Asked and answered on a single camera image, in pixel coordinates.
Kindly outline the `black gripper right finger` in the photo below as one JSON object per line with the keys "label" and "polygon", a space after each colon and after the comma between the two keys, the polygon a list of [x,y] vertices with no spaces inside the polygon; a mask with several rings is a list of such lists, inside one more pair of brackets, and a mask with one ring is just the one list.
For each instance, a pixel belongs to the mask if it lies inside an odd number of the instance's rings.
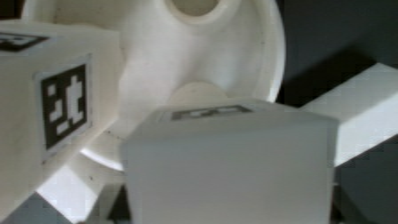
{"label": "black gripper right finger", "polygon": [[333,202],[329,224],[354,224],[356,207],[338,181],[333,182]]}

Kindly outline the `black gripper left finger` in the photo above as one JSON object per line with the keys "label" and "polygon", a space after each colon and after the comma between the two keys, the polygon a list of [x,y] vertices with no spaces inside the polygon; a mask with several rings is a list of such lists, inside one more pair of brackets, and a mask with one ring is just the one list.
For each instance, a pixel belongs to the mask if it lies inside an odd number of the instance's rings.
{"label": "black gripper left finger", "polygon": [[132,224],[127,189],[123,184],[109,184],[100,192],[87,224]]}

